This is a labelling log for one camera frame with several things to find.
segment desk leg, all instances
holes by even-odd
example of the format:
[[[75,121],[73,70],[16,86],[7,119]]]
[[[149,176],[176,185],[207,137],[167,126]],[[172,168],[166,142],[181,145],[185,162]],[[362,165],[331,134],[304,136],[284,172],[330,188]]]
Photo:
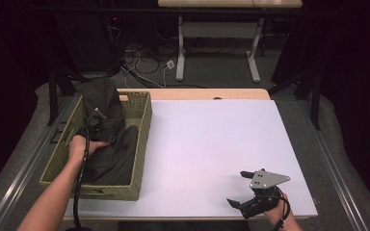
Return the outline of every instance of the desk leg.
[[[178,39],[179,39],[179,54],[178,54],[178,64],[176,64],[176,81],[182,81],[184,79],[185,51],[184,51],[183,22],[181,16],[178,19]]]
[[[257,25],[255,26],[251,50],[246,52],[246,55],[248,57],[249,69],[251,70],[251,77],[255,83],[260,83],[259,72],[257,70],[256,62],[254,61],[254,54],[256,53],[257,43],[259,42],[260,39],[262,28],[259,26],[259,24],[262,21],[263,19],[260,19],[259,23],[257,23]]]

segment wooden table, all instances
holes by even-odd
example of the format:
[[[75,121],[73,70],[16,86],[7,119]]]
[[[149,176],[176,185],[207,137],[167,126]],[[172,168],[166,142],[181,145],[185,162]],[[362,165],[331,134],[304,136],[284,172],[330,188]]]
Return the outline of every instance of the wooden table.
[[[317,216],[277,106],[265,90],[148,91],[153,115],[140,199],[81,199],[80,219],[243,219],[226,199],[251,199],[250,180],[239,172],[263,167],[290,176],[279,187],[298,218]],[[70,199],[65,219],[72,214]]]

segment woven basket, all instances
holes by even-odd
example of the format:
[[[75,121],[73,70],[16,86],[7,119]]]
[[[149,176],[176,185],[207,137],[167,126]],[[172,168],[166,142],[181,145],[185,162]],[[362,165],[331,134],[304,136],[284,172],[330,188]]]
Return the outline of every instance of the woven basket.
[[[80,192],[81,198],[138,200],[140,197],[146,142],[148,140],[152,118],[151,99],[149,92],[128,91],[120,92],[119,95],[125,116],[125,126],[136,125],[139,129],[131,183],[130,185],[83,184]],[[68,143],[77,131],[84,126],[84,119],[86,117],[87,112],[83,104],[83,99],[80,97],[40,178],[40,184],[43,187],[47,188],[65,166],[68,159]]]

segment forearm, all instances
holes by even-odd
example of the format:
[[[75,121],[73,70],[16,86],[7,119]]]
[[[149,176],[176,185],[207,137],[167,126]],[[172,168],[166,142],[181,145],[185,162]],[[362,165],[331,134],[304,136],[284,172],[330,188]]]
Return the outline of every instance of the forearm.
[[[67,162],[64,169],[43,192],[18,230],[57,230],[78,174],[78,162]]]

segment black cloth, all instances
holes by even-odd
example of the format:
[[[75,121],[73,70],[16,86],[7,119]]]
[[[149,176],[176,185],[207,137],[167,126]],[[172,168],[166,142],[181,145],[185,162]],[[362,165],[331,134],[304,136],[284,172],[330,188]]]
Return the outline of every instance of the black cloth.
[[[325,25],[298,21],[272,80],[282,83],[319,58],[321,93],[334,105],[348,158],[370,191],[370,1],[344,5],[343,13]],[[332,42],[326,45],[326,38]]]
[[[106,118],[100,126],[101,141],[116,142],[98,148],[86,162],[82,182],[97,185],[129,185],[138,139],[138,128],[125,130],[125,118],[119,92],[111,79],[100,79],[83,85],[83,103],[88,117],[98,109]]]
[[[108,141],[110,135],[118,139],[125,128],[125,119],[115,82],[100,79],[84,84],[83,102],[88,115],[97,108],[107,117],[103,120],[100,140]]]
[[[116,144],[96,150],[87,162],[84,179],[96,185],[129,185],[137,139],[138,128],[130,126]]]

